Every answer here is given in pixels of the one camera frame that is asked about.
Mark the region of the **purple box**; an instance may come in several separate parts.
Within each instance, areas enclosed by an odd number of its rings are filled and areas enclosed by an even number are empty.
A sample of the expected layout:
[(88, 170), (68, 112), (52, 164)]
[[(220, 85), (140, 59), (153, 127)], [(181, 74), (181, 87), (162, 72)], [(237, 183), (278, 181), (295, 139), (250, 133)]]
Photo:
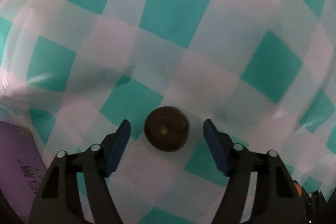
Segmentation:
[(30, 131), (1, 122), (1, 192), (24, 223), (45, 173)]

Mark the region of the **teal checkered tablecloth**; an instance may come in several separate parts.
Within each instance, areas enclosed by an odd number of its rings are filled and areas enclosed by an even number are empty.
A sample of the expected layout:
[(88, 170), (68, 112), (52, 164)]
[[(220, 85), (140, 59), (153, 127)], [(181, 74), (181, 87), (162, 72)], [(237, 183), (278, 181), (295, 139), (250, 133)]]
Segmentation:
[[(174, 152), (147, 140), (162, 106), (189, 120)], [(305, 190), (335, 188), (335, 0), (1, 0), (1, 109), (43, 162), (130, 121), (108, 180), (124, 223), (210, 223), (226, 190), (203, 137), (278, 152)]]

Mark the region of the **dark purple passion fruit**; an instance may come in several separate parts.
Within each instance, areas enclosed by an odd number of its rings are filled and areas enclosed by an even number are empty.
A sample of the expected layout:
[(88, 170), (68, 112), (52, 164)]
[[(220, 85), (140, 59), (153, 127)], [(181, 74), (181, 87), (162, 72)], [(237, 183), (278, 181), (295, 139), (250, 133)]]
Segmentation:
[(187, 142), (190, 124), (187, 116), (173, 106), (162, 106), (153, 110), (144, 123), (147, 140), (156, 149), (174, 152)]

